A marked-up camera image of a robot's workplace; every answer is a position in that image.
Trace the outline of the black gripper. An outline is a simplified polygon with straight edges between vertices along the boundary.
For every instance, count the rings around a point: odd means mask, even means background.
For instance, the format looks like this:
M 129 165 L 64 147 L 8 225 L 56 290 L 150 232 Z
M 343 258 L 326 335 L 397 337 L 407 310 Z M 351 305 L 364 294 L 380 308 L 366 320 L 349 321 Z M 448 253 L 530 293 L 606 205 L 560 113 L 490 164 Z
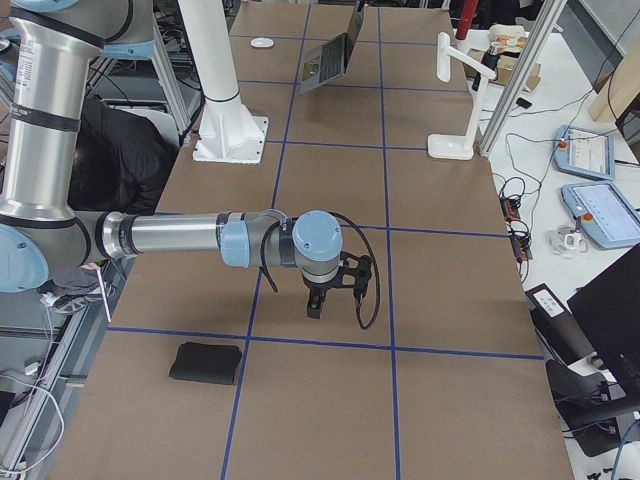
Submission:
M 335 275 L 324 282 L 304 279 L 309 289 L 307 317 L 320 319 L 327 292 L 331 289 L 351 289 L 356 300 L 363 300 L 372 278 L 373 259 L 370 255 L 356 256 L 340 252 L 340 261 Z

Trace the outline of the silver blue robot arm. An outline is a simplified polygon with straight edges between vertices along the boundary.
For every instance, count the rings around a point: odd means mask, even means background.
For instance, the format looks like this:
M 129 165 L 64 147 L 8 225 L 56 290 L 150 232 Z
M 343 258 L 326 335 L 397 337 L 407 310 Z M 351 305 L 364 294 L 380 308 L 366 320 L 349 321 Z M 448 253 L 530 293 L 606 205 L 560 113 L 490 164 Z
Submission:
M 90 62 L 146 59 L 154 52 L 149 1 L 15 1 L 20 39 L 11 131 L 1 192 L 1 289 L 21 292 L 102 259 L 169 251 L 218 251 L 231 267 L 299 270 L 307 314 L 348 289 L 356 305 L 378 292 L 372 252 L 343 248 L 346 219 L 313 210 L 133 215 L 110 209 L 120 169 L 103 147 L 77 156 Z

